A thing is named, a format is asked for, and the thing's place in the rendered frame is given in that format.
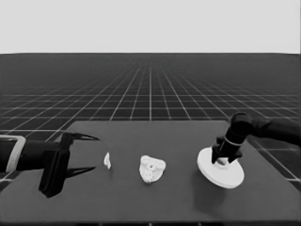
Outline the small white T-shaped piece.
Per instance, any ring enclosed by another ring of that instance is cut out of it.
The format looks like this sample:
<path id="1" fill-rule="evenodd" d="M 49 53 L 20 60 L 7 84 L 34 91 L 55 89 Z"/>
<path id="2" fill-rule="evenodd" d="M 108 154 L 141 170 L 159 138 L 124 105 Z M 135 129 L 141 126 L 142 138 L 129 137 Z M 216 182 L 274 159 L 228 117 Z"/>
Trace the small white T-shaped piece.
<path id="1" fill-rule="evenodd" d="M 110 161 L 110 153 L 107 153 L 103 159 L 103 164 L 110 170 L 112 165 Z"/>

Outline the white round carrier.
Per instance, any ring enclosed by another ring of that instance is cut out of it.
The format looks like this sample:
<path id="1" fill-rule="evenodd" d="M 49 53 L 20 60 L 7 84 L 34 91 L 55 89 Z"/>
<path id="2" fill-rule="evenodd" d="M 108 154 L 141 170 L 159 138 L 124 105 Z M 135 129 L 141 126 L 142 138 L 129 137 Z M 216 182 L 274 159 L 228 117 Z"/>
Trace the white round carrier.
<path id="1" fill-rule="evenodd" d="M 151 158 L 151 160 L 152 160 L 152 163 L 156 163 L 157 158 L 153 158 L 153 157 L 150 157 L 150 158 Z M 145 165 L 141 165 L 141 164 L 140 164 L 140 166 L 139 166 L 139 173 L 141 173 L 141 172 L 143 172 L 143 171 L 149 172 L 148 167 L 145 166 Z M 152 177 L 153 177 L 152 183 L 158 181 L 158 180 L 161 178 L 161 176 L 163 175 L 163 173 L 164 173 L 164 172 L 161 171 L 161 170 L 159 170 L 159 169 L 158 169 L 157 171 L 155 171 L 155 172 L 152 174 Z"/>

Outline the large thick white disc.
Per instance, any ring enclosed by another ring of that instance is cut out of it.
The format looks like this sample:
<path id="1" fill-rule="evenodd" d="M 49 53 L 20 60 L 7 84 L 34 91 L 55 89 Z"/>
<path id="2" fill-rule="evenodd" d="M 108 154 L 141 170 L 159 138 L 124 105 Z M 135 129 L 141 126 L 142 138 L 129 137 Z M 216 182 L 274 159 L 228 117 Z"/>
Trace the large thick white disc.
<path id="1" fill-rule="evenodd" d="M 214 185 L 226 189 L 239 186 L 245 179 L 243 167 L 238 160 L 229 162 L 227 157 L 218 157 L 212 162 L 213 148 L 207 147 L 199 151 L 197 164 L 200 172 Z"/>

